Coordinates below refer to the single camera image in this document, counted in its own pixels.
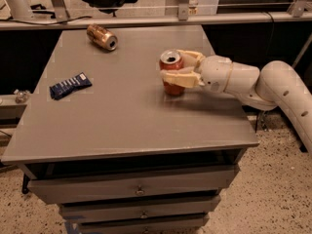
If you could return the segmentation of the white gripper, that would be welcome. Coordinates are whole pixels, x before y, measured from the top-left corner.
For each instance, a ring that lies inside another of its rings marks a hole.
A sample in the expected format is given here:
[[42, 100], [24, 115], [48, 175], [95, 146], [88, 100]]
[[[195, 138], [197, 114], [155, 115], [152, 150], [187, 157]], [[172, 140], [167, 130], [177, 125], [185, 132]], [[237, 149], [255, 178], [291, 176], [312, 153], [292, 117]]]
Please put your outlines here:
[[[183, 67], [179, 70], [161, 70], [164, 82], [183, 88], [195, 88], [203, 85], [211, 93], [222, 93], [227, 85], [232, 60], [221, 56], [205, 57], [200, 52], [178, 50], [181, 54]], [[196, 68], [200, 65], [200, 74]]]

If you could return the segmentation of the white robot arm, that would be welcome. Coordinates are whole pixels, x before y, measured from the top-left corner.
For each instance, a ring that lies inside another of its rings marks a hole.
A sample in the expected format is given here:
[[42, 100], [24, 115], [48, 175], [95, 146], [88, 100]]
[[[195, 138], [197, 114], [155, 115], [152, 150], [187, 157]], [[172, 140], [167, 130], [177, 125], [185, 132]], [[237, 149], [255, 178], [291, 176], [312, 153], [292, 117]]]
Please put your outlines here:
[[171, 49], [161, 54], [159, 65], [170, 95], [201, 86], [209, 93], [232, 95], [262, 111], [280, 107], [312, 153], [312, 95], [287, 63], [274, 60], [259, 69], [226, 57]]

